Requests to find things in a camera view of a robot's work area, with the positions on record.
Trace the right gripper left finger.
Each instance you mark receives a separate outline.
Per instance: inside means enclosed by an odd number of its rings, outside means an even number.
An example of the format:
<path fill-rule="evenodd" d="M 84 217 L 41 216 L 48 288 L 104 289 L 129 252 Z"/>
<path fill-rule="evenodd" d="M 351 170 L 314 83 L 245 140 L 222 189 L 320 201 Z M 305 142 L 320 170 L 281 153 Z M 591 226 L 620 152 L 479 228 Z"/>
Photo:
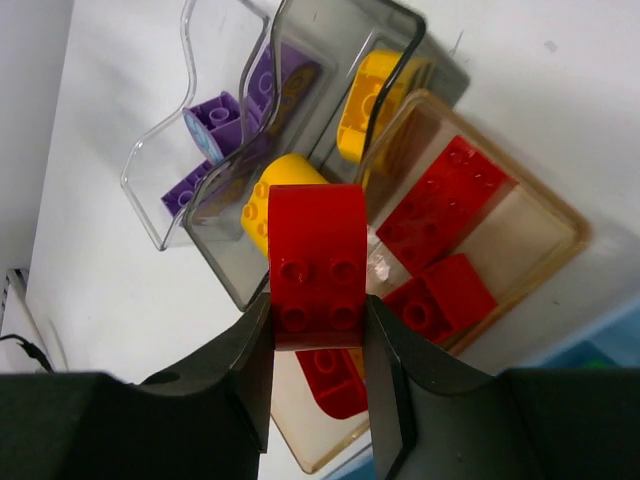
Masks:
<path fill-rule="evenodd" d="M 262 294 L 226 331 L 139 384 L 103 372 L 1 379 L 5 479 L 254 479 L 274 370 Z"/>

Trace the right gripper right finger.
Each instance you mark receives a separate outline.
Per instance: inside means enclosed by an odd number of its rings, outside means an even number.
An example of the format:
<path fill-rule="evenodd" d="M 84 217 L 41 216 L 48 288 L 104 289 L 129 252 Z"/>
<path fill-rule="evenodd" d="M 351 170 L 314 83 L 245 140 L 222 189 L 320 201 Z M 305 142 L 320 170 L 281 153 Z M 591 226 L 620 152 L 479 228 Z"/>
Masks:
<path fill-rule="evenodd" d="M 425 340 L 376 296 L 363 358 L 380 479 L 635 479 L 639 373 L 486 374 Z"/>

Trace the red sloped lego brick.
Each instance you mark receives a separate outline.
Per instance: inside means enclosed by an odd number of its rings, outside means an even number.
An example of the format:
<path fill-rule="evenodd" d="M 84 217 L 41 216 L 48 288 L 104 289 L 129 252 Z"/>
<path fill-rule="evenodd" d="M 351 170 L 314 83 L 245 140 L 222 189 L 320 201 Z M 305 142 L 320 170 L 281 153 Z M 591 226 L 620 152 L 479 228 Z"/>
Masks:
<path fill-rule="evenodd" d="M 312 396 L 331 418 L 345 420 L 368 409 L 364 382 L 347 349 L 295 353 Z"/>

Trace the red half round lego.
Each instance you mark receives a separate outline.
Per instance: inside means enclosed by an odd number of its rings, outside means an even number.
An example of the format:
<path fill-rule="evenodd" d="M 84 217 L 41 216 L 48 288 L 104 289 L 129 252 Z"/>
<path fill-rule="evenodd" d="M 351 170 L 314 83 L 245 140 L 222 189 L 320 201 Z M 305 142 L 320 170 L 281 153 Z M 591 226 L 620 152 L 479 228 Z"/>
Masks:
<path fill-rule="evenodd" d="M 476 325 L 496 307 L 468 257 L 446 257 L 383 298 L 412 331 L 439 344 Z"/>

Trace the red base lego brick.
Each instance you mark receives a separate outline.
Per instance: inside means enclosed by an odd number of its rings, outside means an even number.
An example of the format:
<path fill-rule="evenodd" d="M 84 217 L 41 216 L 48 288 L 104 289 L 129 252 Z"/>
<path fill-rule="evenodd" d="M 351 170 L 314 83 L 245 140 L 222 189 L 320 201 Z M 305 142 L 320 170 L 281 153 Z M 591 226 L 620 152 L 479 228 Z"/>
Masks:
<path fill-rule="evenodd" d="M 415 276 L 455 250 L 516 185 L 484 153 L 457 135 L 376 235 Z"/>

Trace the red round striped lego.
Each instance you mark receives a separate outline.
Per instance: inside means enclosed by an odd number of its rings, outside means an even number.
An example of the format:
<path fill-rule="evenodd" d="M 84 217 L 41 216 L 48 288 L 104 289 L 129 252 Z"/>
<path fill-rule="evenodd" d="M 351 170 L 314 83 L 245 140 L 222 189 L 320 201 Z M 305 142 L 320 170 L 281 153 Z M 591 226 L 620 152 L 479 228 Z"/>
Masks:
<path fill-rule="evenodd" d="M 362 188 L 355 184 L 273 186 L 267 226 L 276 347 L 359 346 L 367 266 Z"/>

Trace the purple flower print lego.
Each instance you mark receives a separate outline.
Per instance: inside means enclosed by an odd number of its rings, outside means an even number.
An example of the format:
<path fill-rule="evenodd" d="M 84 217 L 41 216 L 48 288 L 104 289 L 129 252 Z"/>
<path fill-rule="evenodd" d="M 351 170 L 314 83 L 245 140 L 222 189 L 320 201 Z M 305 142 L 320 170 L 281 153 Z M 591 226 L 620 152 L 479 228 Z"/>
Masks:
<path fill-rule="evenodd" d="M 196 146 L 213 165 L 240 147 L 243 139 L 240 107 L 228 92 L 183 108 L 182 115 Z"/>

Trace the yellow curved lego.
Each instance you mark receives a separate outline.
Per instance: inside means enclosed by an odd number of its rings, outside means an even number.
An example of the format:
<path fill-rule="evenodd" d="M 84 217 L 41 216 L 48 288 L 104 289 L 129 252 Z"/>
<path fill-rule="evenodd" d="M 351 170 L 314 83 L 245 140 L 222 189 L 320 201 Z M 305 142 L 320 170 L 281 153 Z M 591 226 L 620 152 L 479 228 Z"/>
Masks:
<path fill-rule="evenodd" d="M 377 49 L 370 52 L 358 67 L 336 135 L 337 148 L 345 160 L 352 163 L 361 161 L 374 104 L 400 58 L 400 52 Z M 378 112 L 372 139 L 386 128 L 411 91 L 429 83 L 434 67 L 433 58 L 420 56 L 409 60 Z"/>

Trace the purple striped oval lego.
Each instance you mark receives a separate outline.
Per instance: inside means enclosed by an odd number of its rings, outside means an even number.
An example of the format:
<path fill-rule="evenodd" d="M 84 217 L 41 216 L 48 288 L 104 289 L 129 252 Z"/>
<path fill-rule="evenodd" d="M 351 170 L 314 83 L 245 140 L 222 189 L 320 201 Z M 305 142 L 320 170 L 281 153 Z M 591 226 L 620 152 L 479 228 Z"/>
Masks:
<path fill-rule="evenodd" d="M 318 62 L 289 44 L 282 43 L 280 53 L 279 106 L 275 119 L 267 130 L 271 136 L 278 135 L 286 126 L 322 70 Z M 275 79 L 272 55 L 266 47 L 250 77 L 247 92 L 249 112 L 259 126 L 265 124 L 272 113 Z"/>

